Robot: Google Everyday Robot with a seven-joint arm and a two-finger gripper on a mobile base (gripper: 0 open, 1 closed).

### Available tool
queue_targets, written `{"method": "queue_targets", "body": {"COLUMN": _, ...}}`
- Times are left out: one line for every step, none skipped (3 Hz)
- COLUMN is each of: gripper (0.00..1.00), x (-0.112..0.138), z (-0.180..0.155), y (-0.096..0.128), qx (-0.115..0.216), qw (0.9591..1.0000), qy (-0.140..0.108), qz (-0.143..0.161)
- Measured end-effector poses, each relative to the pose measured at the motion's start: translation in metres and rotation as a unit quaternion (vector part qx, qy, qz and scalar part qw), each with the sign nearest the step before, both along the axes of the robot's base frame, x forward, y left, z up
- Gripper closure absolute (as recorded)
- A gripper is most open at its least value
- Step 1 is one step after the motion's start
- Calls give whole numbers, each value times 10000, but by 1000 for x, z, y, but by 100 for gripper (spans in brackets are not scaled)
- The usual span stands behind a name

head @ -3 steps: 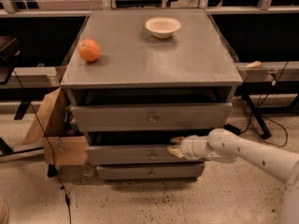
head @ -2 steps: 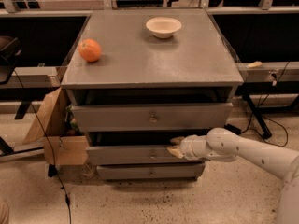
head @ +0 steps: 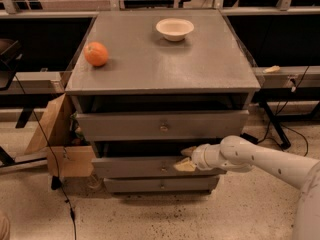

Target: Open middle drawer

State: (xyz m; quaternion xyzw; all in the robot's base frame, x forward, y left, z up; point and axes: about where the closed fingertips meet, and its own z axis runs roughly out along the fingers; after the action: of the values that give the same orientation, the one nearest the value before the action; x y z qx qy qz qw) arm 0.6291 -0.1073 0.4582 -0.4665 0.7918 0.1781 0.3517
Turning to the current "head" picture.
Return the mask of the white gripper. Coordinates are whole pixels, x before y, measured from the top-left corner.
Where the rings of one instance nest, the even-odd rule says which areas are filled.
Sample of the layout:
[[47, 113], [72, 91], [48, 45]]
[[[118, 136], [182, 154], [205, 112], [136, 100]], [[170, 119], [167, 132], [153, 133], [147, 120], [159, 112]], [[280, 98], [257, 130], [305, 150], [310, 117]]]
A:
[[205, 153], [208, 147], [209, 144], [203, 144], [198, 147], [192, 146], [183, 149], [181, 154], [188, 157], [175, 163], [173, 167], [180, 172], [194, 172], [196, 167], [201, 171], [211, 170], [212, 167], [208, 165], [205, 159]]

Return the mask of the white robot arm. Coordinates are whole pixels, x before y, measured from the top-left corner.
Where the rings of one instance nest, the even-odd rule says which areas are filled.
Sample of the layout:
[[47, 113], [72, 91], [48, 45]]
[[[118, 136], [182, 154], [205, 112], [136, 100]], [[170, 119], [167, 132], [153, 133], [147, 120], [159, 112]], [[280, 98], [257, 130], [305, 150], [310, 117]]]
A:
[[181, 172], [196, 169], [247, 172], [252, 166], [300, 191], [292, 240], [320, 240], [320, 160], [254, 145], [227, 136], [219, 144], [202, 144], [181, 151], [174, 164]]

